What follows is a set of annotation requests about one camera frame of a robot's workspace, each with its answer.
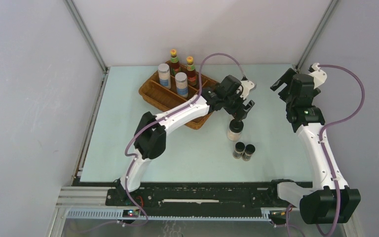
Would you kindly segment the black-cap spice bottle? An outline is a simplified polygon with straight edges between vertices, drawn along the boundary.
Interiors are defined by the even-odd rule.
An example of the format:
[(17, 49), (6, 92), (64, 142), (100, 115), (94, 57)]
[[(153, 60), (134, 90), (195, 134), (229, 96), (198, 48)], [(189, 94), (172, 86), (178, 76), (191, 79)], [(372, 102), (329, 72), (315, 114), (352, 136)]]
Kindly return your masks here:
[(244, 123), (242, 121), (236, 119), (231, 120), (227, 130), (227, 138), (231, 141), (238, 141), (241, 137), (243, 128)]

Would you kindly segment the clear-lid white spice jar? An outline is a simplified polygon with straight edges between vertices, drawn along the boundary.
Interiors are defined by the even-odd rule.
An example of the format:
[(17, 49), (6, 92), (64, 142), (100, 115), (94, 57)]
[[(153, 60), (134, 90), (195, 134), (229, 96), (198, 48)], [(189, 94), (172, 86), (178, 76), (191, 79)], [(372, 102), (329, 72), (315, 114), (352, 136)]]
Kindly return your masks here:
[(166, 63), (162, 63), (158, 65), (157, 71), (160, 85), (167, 89), (171, 89), (171, 74), (169, 65)]

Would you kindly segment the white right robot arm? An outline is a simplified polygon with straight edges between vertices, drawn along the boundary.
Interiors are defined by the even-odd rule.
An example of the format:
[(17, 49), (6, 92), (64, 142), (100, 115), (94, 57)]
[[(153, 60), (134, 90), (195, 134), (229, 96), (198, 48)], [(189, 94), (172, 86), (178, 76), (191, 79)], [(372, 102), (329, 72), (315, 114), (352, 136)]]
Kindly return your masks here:
[(287, 120), (306, 151), (312, 187), (303, 188), (289, 179), (273, 180), (274, 189), (268, 191), (267, 200), (273, 206), (289, 202), (299, 208), (307, 224), (346, 223), (361, 201), (358, 189), (350, 188), (341, 174), (327, 138), (328, 126), (321, 110), (312, 104), (327, 79), (323, 68), (314, 63), (309, 74), (288, 69), (271, 86), (276, 91), (286, 84), (278, 95), (286, 103)]

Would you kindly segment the red sauce bottle yellow cap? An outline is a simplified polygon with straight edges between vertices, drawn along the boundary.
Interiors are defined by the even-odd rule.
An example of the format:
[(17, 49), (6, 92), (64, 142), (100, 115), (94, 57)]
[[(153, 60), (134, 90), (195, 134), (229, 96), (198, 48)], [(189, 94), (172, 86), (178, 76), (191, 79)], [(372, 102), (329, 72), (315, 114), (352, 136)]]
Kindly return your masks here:
[(180, 64), (176, 49), (170, 50), (170, 61), (171, 61), (172, 75), (175, 76), (177, 73), (181, 72), (181, 64)]

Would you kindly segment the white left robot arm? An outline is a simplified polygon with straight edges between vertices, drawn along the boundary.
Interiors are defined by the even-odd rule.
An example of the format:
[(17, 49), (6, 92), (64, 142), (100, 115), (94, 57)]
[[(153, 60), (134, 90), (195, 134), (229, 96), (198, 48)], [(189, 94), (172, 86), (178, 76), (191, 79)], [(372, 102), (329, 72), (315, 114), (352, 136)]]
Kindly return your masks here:
[(164, 153), (166, 138), (170, 133), (193, 119), (221, 109), (236, 121), (242, 121), (255, 104), (253, 101), (244, 104), (255, 88), (256, 84), (246, 77), (237, 79), (228, 75), (220, 83), (200, 89), (187, 102), (166, 112), (143, 114), (124, 152), (132, 160), (126, 173), (116, 182), (117, 199), (127, 206), (135, 202), (135, 190), (139, 189), (150, 162)]

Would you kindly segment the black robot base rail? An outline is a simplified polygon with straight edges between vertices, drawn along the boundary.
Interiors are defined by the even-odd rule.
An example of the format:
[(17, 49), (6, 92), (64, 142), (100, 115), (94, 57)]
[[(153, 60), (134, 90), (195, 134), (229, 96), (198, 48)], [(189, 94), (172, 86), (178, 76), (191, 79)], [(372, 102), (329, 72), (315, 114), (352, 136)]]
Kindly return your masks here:
[(285, 210), (289, 205), (278, 198), (274, 182), (143, 182), (130, 195), (114, 184), (105, 205), (139, 205), (153, 218), (261, 218), (265, 210)]

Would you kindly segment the clear-lid blue-label spice jar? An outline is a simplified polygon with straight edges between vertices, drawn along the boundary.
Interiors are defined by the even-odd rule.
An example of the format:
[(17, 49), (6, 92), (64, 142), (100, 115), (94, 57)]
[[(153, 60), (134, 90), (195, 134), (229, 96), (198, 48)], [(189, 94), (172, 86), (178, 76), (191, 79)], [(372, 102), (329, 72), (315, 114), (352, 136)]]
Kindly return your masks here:
[(188, 91), (188, 77), (185, 73), (179, 72), (175, 75), (176, 92), (179, 96), (187, 98)]

